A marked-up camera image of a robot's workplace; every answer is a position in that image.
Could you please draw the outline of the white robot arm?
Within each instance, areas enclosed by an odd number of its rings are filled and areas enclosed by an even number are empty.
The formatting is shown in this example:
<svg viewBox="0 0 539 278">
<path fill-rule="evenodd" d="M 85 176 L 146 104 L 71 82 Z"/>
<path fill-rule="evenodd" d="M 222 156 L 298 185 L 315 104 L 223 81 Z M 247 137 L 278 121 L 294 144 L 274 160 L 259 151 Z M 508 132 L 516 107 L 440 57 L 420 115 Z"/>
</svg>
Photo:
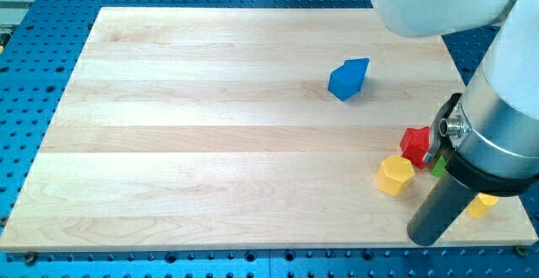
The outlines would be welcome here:
<svg viewBox="0 0 539 278">
<path fill-rule="evenodd" d="M 518 195 L 538 180 L 538 0 L 371 0 L 383 23 L 407 37 L 501 28 L 465 92 L 430 131 L 431 161 L 466 187 Z"/>
</svg>

